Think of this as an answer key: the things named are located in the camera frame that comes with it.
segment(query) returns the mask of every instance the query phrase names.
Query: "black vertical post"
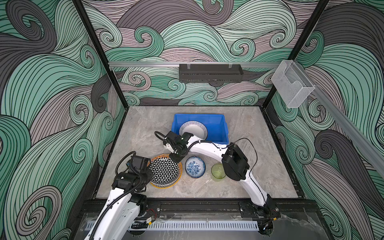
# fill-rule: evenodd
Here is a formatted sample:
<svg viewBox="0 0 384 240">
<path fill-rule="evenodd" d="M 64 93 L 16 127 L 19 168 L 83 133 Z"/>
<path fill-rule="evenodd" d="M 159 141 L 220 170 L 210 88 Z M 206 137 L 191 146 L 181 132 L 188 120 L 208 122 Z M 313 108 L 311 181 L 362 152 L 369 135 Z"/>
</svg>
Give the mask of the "black vertical post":
<svg viewBox="0 0 384 240">
<path fill-rule="evenodd" d="M 297 40 L 295 46 L 293 47 L 291 54 L 288 57 L 288 60 L 295 60 L 301 48 L 304 46 L 305 42 L 311 35 L 313 29 L 315 28 L 317 21 L 319 20 L 321 14 L 323 13 L 325 7 L 327 6 L 329 0 L 320 0 L 316 5 L 316 8 L 313 10 L 311 17 L 309 18 L 307 24 L 304 27 L 303 32 L 301 33 L 299 39 Z M 268 96 L 263 102 L 262 108 L 265 110 L 268 104 L 271 102 L 272 97 L 275 95 L 276 88 L 272 86 L 271 90 L 268 93 Z"/>
<path fill-rule="evenodd" d="M 111 80 L 111 82 L 112 82 L 112 84 L 113 84 L 113 86 L 114 86 L 114 88 L 115 88 L 115 90 L 116 90 L 116 92 L 120 98 L 122 105 L 124 106 L 125 110 L 128 110 L 127 101 L 125 100 L 124 94 L 121 91 L 121 88 L 119 86 L 119 82 L 118 82 L 115 74 L 109 68 L 108 58 L 105 55 L 103 48 L 102 48 L 102 46 L 101 46 L 101 44 L 97 38 L 96 32 L 93 29 L 93 26 L 91 24 L 91 21 L 89 20 L 87 12 L 85 11 L 83 3 L 81 2 L 81 0 L 72 0 L 72 2 L 73 2 L 74 6 L 77 10 L 77 13 L 79 14 L 79 16 L 81 18 L 81 21 L 84 24 L 85 29 L 88 32 L 89 37 L 91 38 L 93 46 L 95 47 L 96 52 L 100 57 L 100 60 L 101 60 L 103 66 L 104 66 L 104 68 L 108 74 L 108 77 Z"/>
</svg>

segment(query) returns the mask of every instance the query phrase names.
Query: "green glass cup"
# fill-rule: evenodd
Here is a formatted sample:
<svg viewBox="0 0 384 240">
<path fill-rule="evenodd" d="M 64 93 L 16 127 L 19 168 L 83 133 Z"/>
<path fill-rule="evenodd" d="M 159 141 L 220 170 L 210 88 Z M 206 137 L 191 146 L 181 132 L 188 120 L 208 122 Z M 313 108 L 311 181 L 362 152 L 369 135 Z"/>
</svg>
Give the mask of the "green glass cup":
<svg viewBox="0 0 384 240">
<path fill-rule="evenodd" d="M 212 166 L 211 173 L 217 180 L 223 179 L 225 177 L 225 171 L 221 163 L 217 163 Z"/>
</svg>

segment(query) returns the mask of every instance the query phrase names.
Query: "blue container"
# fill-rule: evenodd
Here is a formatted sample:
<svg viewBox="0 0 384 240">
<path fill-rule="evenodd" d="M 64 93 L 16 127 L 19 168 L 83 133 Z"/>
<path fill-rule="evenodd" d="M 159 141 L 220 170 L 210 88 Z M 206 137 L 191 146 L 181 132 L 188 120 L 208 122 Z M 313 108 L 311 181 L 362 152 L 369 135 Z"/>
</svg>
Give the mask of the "blue container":
<svg viewBox="0 0 384 240">
<path fill-rule="evenodd" d="M 198 121 L 207 128 L 207 140 L 219 144 L 228 144 L 228 126 L 222 114 L 175 114 L 171 131 L 179 134 L 181 125 L 188 121 Z"/>
</svg>

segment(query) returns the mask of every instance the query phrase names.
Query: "wave patterned wallpaper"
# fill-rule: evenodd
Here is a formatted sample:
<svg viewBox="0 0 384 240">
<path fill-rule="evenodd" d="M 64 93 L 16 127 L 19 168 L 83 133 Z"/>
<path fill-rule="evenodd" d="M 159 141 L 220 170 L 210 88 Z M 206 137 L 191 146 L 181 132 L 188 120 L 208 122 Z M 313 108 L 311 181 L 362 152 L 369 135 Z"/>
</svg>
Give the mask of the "wave patterned wallpaper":
<svg viewBox="0 0 384 240">
<path fill-rule="evenodd" d="M 124 109 L 72 0 L 0 1 L 1 239 L 68 239 Z"/>
<path fill-rule="evenodd" d="M 384 2 L 324 11 L 298 61 L 384 156 Z M 314 97 L 268 115 L 298 180 L 335 239 L 384 238 L 384 180 Z"/>
<path fill-rule="evenodd" d="M 317 0 L 83 0 L 109 61 L 287 59 Z M 129 105 L 261 105 L 272 69 L 180 83 L 177 68 L 115 68 Z"/>
</svg>

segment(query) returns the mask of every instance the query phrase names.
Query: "blue and white bowl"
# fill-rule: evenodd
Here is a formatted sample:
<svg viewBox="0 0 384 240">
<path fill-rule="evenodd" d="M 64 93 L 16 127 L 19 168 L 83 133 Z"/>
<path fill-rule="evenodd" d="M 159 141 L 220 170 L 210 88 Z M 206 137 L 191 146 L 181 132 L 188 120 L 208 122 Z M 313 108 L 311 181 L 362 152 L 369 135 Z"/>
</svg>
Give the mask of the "blue and white bowl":
<svg viewBox="0 0 384 240">
<path fill-rule="evenodd" d="M 185 171 L 190 177 L 199 178 L 205 173 L 205 162 L 199 157 L 190 157 L 185 162 Z"/>
</svg>

